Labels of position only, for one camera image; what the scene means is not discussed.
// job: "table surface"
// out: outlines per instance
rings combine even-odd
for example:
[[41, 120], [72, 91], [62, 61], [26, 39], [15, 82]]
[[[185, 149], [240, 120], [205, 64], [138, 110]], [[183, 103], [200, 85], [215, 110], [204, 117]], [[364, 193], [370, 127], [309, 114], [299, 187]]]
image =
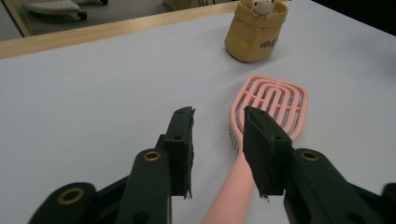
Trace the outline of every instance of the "table surface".
[[[258, 63], [226, 52], [233, 13], [95, 41], [52, 39], [49, 50], [0, 60], [0, 223], [26, 223], [65, 184], [102, 189], [128, 175], [135, 155], [154, 147], [173, 111], [187, 105], [196, 108], [193, 198], [173, 198], [173, 221], [200, 223], [236, 156], [231, 103], [257, 74], [308, 89], [294, 147], [320, 151], [374, 193], [395, 182], [395, 36], [309, 0], [287, 6], [273, 54]], [[288, 223], [282, 197], [270, 200], [255, 190], [247, 223]]]

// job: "tan fabric bag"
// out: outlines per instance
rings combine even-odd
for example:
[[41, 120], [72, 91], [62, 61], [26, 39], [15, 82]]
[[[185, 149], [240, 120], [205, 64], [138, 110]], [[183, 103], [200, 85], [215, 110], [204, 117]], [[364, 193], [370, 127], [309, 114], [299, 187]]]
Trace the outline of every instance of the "tan fabric bag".
[[254, 16], [251, 0], [239, 0], [233, 21], [225, 38], [227, 51], [238, 61], [254, 63], [268, 58], [277, 43], [288, 8], [276, 1], [271, 18]]

